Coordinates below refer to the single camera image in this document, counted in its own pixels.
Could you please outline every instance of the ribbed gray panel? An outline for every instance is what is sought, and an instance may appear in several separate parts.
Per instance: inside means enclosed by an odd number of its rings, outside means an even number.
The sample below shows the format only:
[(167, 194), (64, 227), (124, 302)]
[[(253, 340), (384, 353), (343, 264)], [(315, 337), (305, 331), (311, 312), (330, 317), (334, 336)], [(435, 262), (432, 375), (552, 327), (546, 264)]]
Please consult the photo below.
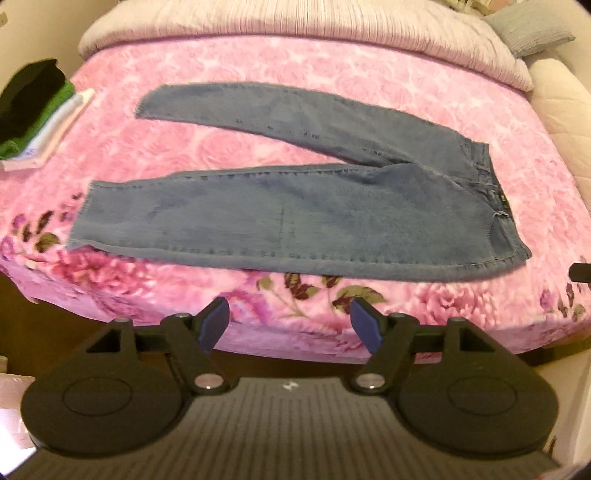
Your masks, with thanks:
[(543, 453), (466, 460), (419, 442), (385, 400), (340, 380), (244, 378), (196, 399), (168, 435), (104, 460), (42, 450), (9, 480), (532, 480), (557, 464)]

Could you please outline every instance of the rose pattern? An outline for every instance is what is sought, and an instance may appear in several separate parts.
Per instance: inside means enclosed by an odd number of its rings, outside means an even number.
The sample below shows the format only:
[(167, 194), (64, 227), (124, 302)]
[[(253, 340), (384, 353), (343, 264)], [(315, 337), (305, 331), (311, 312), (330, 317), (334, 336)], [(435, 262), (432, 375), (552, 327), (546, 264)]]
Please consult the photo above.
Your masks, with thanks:
[[(488, 142), (533, 257), (490, 281), (429, 284), (193, 268), (64, 249), (92, 179), (338, 162), (256, 135), (135, 119), (141, 98), (163, 83), (245, 80), (398, 108)], [(152, 325), (170, 313), (196, 312), (221, 293), (232, 325), (220, 348), (330, 361), (368, 356), (350, 328), (355, 296), (424, 324), (464, 316), (514, 352), (589, 331), (591, 286), (571, 283), (567, 272), (591, 258), (591, 219), (540, 120), (509, 87), (420, 54), (272, 36), (115, 46), (95, 54), (73, 81), (96, 97), (50, 162), (0, 172), (0, 272), (29, 298), (98, 320), (126, 316)]]

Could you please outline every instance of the gray pillow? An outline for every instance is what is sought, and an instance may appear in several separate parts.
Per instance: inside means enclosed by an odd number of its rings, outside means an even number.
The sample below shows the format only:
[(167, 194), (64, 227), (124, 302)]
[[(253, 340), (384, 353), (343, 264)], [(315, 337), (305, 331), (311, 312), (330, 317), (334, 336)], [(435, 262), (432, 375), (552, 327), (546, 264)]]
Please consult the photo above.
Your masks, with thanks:
[(515, 58), (574, 40), (571, 31), (535, 0), (505, 7), (483, 18)]

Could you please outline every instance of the wooden floor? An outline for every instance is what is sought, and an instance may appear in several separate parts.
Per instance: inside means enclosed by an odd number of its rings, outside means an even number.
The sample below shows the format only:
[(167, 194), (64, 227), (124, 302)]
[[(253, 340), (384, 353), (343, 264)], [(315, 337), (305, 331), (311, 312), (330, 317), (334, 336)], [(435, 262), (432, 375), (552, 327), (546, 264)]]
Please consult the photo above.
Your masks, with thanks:
[[(0, 355), (8, 372), (38, 377), (60, 363), (77, 345), (104, 326), (50, 303), (25, 299), (0, 274)], [(319, 364), (214, 351), (213, 361), (232, 377), (309, 378), (350, 375), (359, 365)], [(159, 367), (164, 365), (148, 360)]]

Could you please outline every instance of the white logo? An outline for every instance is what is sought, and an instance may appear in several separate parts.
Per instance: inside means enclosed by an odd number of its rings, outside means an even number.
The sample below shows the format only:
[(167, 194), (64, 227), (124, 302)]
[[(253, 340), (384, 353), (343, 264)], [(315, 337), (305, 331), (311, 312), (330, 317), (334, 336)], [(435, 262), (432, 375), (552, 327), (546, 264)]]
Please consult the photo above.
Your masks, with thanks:
[(299, 387), (299, 384), (297, 384), (297, 383), (296, 383), (296, 382), (294, 382), (293, 380), (290, 380), (289, 382), (287, 382), (287, 383), (284, 383), (284, 384), (282, 385), (282, 387), (283, 387), (283, 388), (285, 388), (286, 390), (288, 390), (288, 391), (290, 391), (290, 392), (291, 392), (291, 391), (293, 391), (295, 388), (298, 388), (298, 387)]

